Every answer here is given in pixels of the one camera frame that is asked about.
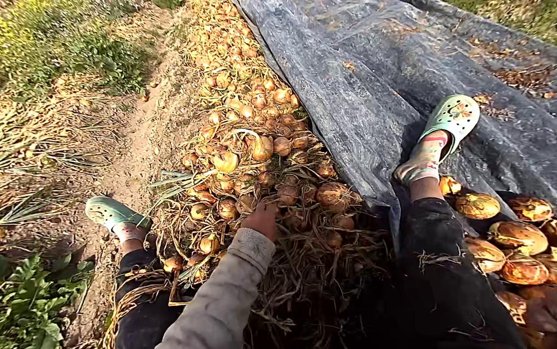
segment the black pants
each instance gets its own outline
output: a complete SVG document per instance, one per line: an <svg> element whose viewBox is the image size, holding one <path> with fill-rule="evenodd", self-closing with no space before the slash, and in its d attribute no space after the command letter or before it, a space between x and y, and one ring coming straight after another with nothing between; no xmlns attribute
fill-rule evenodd
<svg viewBox="0 0 557 349"><path fill-rule="evenodd" d="M421 199L405 217L399 257L398 284L393 297L400 315L381 314L400 323L402 347L426 348L524 348L515 324L497 300L486 278L472 266L463 250L463 229L451 207L440 199ZM155 251L136 250L121 261L120 275L156 263ZM120 284L125 276L118 278ZM138 283L128 282L116 300ZM118 349L151 349L179 316L182 307L168 306L167 292L145 298L120 322ZM372 343L384 346L388 329L369 332Z"/></svg>

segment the weed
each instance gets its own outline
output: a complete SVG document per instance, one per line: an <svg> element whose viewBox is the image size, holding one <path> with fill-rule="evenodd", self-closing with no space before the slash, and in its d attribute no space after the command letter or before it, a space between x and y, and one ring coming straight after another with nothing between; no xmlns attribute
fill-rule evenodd
<svg viewBox="0 0 557 349"><path fill-rule="evenodd" d="M70 265L65 256L45 270L40 257L22 260L12 271L0 255L0 348L60 348L60 316L83 294L93 262Z"/></svg>

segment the gray sleeve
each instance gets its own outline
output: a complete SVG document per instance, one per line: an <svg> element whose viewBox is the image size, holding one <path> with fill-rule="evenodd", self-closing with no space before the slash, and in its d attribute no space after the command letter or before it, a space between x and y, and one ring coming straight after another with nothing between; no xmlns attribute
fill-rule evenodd
<svg viewBox="0 0 557 349"><path fill-rule="evenodd" d="M156 349L241 349L257 285L275 251L263 234L239 229L225 257Z"/></svg>

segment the gray tarp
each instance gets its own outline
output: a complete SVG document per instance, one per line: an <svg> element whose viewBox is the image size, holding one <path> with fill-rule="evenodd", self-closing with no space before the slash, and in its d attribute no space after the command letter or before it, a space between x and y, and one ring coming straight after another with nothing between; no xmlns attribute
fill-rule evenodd
<svg viewBox="0 0 557 349"><path fill-rule="evenodd" d="M236 5L344 179L372 207L391 209L395 238L406 192L391 174L454 93L492 101L441 172L477 192L545 198L557 215L556 47L437 0ZM496 76L515 78L516 88ZM503 214L514 217L507 207Z"/></svg>

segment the dirt path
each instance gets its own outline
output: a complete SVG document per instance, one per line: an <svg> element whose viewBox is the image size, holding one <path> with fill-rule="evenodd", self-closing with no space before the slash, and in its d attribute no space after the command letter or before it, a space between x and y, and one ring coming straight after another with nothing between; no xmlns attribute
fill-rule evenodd
<svg viewBox="0 0 557 349"><path fill-rule="evenodd" d="M154 11L157 17L149 16L148 20L158 19L158 27L165 28L169 36L157 47L162 61L150 81L158 85L148 86L150 99L136 101L135 112L119 113L124 127L117 133L122 141L118 149L112 150L118 155L113 166L96 177L95 183L95 194L111 196L137 212L150 208L153 193L148 185L159 178L160 170L178 167L177 146L192 130L198 129L203 115L191 98L200 78L187 67L177 50L185 39L182 19L193 14L186 7ZM66 347L92 346L101 337L113 306L113 277L121 259L113 234L93 224L82 212L77 217L75 238L86 244L81 258L94 257L96 272L78 316L70 325Z"/></svg>

